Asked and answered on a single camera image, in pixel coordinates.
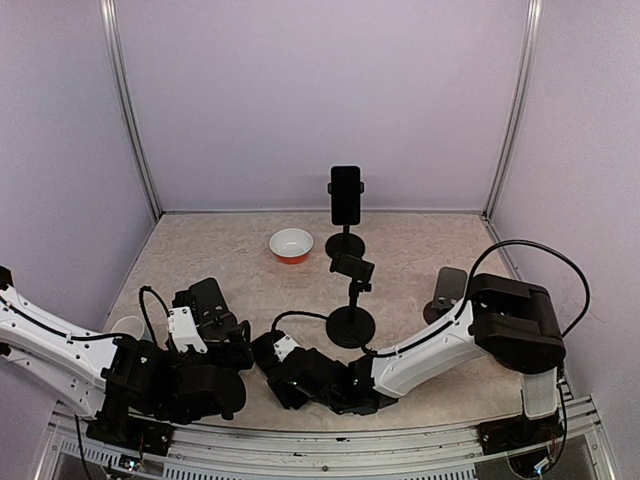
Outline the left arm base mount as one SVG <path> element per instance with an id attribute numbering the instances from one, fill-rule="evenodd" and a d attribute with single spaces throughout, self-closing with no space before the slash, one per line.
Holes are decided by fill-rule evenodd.
<path id="1" fill-rule="evenodd" d="M 128 417 L 123 424 L 89 421 L 86 436 L 102 443 L 142 454 L 166 457 L 175 427 L 161 422 Z"/>

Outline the black teal phone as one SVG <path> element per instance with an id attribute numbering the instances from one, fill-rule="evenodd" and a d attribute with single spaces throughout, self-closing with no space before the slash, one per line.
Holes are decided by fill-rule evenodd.
<path id="1" fill-rule="evenodd" d="M 364 183 L 359 166 L 333 166 L 327 191 L 331 198 L 331 222 L 336 226 L 355 226 L 361 221 L 361 195 Z"/>

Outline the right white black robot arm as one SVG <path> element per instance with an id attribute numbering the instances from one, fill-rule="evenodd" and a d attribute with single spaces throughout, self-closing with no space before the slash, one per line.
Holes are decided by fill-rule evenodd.
<path id="1" fill-rule="evenodd" d="M 566 357 L 551 296 L 542 286 L 486 273 L 474 276 L 467 291 L 468 299 L 422 331 L 349 364 L 304 349 L 279 329 L 253 340 L 254 359 L 286 409 L 313 401 L 336 414 L 371 415 L 445 371 L 489 355 L 521 376 L 523 413 L 511 433 L 531 444 L 558 410 L 556 378 Z"/>

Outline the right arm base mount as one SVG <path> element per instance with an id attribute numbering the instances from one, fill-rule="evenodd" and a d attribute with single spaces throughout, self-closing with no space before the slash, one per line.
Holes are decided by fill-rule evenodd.
<path id="1" fill-rule="evenodd" d="M 561 437 L 565 427 L 558 413 L 537 420 L 520 414 L 480 423 L 477 433 L 483 454 L 492 455 L 549 442 Z"/>

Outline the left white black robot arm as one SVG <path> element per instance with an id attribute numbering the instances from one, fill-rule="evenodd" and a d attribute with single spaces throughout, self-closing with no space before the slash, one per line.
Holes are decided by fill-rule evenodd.
<path id="1" fill-rule="evenodd" d="M 254 364 L 251 327 L 217 281 L 175 293 L 163 308 L 168 339 L 82 330 L 22 297 L 1 270 L 1 356 L 40 379 L 87 423 L 90 438 L 134 449 L 163 443 L 172 425 L 233 419 Z"/>

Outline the black pole phone stand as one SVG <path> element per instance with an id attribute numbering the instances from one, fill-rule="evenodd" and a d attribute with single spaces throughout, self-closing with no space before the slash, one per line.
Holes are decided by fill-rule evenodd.
<path id="1" fill-rule="evenodd" d="M 372 315 L 357 305 L 359 295 L 370 292 L 375 265 L 360 257 L 343 252 L 333 255 L 329 271 L 351 279 L 349 304 L 334 310 L 326 321 L 326 334 L 336 345 L 346 349 L 359 349 L 374 336 L 375 321 Z"/>
<path id="2" fill-rule="evenodd" d="M 325 243 L 325 253 L 332 258 L 336 253 L 344 253 L 362 258 L 366 247 L 364 241 L 353 234 L 349 225 L 345 225 L 341 233 L 332 235 Z"/>

